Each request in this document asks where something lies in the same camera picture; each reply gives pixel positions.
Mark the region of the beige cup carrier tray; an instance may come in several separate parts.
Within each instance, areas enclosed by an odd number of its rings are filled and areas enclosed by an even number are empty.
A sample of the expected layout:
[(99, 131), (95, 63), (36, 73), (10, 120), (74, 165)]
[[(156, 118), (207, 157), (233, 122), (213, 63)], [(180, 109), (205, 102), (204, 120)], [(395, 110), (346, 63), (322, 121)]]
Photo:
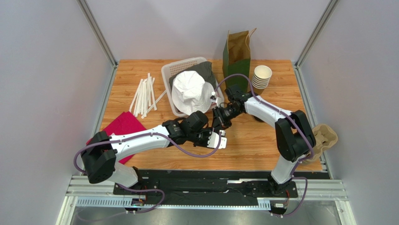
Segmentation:
[(316, 145), (313, 147), (314, 155), (312, 158), (304, 160), (304, 164), (315, 162), (321, 157), (323, 152), (327, 151), (338, 142), (338, 135), (327, 124), (318, 124), (312, 131), (316, 139)]

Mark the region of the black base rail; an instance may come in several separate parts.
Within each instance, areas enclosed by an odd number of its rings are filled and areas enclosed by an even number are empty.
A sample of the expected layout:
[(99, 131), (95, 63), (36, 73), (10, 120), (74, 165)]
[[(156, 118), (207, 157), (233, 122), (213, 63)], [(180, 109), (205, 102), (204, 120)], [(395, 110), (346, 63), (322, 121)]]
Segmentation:
[(162, 206), (255, 206), (259, 197), (286, 200), (298, 197), (292, 181), (275, 191), (268, 182), (270, 171), (139, 170), (133, 189), (160, 189)]

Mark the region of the green paper bag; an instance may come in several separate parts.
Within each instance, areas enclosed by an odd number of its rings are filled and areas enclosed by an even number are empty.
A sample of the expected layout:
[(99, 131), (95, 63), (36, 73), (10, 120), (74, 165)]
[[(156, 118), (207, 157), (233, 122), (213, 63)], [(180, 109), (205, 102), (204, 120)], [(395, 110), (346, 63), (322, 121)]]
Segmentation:
[(224, 77), (232, 74), (243, 74), (249, 77), (251, 65), (250, 39), (256, 31), (228, 33), (223, 50), (222, 70)]

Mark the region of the white bucket hat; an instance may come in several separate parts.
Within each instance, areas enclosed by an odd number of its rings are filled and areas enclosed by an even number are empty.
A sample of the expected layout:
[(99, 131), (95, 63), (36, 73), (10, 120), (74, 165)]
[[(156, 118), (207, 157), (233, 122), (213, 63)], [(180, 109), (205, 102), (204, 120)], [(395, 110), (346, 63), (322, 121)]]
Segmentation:
[(172, 102), (182, 113), (190, 115), (196, 111), (206, 113), (211, 107), (214, 88), (196, 71), (184, 71), (172, 82)]

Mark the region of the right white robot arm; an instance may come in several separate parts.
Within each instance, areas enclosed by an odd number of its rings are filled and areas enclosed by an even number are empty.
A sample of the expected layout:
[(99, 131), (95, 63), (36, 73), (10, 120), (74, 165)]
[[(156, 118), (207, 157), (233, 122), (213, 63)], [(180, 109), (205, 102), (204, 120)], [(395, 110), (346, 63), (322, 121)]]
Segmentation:
[(243, 92), (237, 85), (228, 87), (225, 93), (229, 102), (213, 108), (212, 128), (216, 132), (226, 130), (231, 127), (231, 121), (243, 113), (273, 127), (280, 156), (267, 180), (272, 192), (282, 192), (298, 165), (314, 154), (316, 139), (306, 114), (279, 108), (253, 91)]

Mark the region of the stack of paper cups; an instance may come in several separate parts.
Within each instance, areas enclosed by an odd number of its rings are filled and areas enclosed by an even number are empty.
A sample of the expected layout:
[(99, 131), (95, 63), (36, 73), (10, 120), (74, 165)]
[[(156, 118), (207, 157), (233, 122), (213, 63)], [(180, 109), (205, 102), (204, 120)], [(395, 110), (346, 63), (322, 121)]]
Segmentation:
[(262, 94), (268, 87), (272, 74), (273, 72), (268, 66), (259, 65), (254, 68), (251, 84), (255, 93)]

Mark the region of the red cloth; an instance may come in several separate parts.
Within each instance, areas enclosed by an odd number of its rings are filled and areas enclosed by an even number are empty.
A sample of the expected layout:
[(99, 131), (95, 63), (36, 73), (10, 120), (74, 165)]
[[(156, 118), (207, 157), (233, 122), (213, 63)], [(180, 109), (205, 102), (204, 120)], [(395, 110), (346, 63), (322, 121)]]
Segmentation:
[(134, 117), (131, 112), (121, 113), (103, 129), (107, 135), (126, 135), (145, 130), (146, 128)]

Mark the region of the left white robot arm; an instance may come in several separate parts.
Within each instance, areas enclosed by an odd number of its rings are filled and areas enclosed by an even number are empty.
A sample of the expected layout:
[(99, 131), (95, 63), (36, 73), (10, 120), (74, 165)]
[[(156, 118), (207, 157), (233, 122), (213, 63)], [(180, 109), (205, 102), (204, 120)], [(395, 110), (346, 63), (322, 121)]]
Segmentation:
[(74, 159), (82, 159), (84, 168), (78, 170), (87, 175), (91, 184), (108, 180), (131, 187), (139, 181), (137, 170), (120, 163), (121, 159), (170, 146), (176, 146), (183, 153), (189, 154), (181, 147), (185, 142), (212, 148), (212, 152), (204, 155), (211, 156), (220, 148), (223, 133), (216, 133), (207, 124), (208, 117), (197, 111), (187, 118), (168, 120), (154, 128), (132, 134), (108, 136), (105, 132), (99, 132), (90, 144), (76, 153)]

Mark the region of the olive green cloth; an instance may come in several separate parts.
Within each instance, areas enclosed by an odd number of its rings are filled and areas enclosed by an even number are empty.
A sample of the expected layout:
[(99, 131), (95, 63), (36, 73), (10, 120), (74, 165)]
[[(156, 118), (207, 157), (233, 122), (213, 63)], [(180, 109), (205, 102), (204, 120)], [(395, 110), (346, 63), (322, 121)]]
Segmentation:
[(193, 65), (187, 69), (184, 69), (180, 72), (178, 72), (177, 74), (173, 75), (172, 77), (169, 78), (169, 84), (170, 84), (170, 88), (172, 88), (173, 85), (173, 81), (176, 78), (176, 76), (178, 74), (180, 74), (181, 72), (184, 71), (195, 71), (197, 72), (206, 82), (210, 83), (213, 88), (215, 89), (217, 84), (217, 80), (216, 77), (212, 71), (212, 62), (210, 61), (205, 61), (205, 62), (201, 62), (199, 64)]

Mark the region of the white plastic basket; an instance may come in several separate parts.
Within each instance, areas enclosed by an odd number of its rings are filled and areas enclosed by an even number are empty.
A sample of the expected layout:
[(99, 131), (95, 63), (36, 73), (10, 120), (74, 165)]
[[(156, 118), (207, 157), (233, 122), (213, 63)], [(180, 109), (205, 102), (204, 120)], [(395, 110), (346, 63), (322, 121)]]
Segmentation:
[[(172, 96), (171, 96), (171, 91), (172, 88), (170, 88), (170, 84), (169, 84), (169, 78), (172, 77), (173, 75), (177, 74), (178, 72), (187, 69), (193, 65), (199, 64), (201, 62), (205, 62), (208, 61), (203, 57), (195, 57), (195, 58), (190, 58), (190, 59), (185, 59), (185, 60), (180, 60), (180, 61), (176, 61), (167, 65), (164, 65), (161, 69), (161, 73), (162, 73), (162, 77), (163, 77), (163, 82), (164, 82), (164, 86), (165, 86), (165, 90), (166, 90), (166, 94), (168, 96), (168, 100), (171, 106), (171, 111), (172, 113), (177, 116), (177, 117), (186, 117), (188, 116), (187, 114), (184, 114), (182, 112), (180, 112), (173, 104), (172, 102)], [(218, 87), (218, 81), (216, 82), (217, 86), (214, 89), (214, 91), (216, 91), (218, 93), (218, 97), (220, 98), (220, 103), (222, 103), (224, 101), (224, 96), (222, 94), (221, 88)], [(211, 107), (208, 111), (211, 111), (213, 108), (215, 108), (217, 105), (215, 104), (211, 104)]]

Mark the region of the bundle of white straws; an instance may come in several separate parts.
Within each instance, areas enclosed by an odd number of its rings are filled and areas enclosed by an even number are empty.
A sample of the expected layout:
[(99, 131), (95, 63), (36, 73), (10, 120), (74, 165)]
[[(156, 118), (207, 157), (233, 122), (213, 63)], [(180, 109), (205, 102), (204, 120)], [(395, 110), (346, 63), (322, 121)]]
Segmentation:
[(134, 97), (130, 103), (129, 112), (134, 117), (145, 118), (152, 111), (157, 111), (158, 103), (166, 95), (166, 91), (158, 97), (155, 96), (155, 77), (147, 73), (147, 77), (140, 79)]

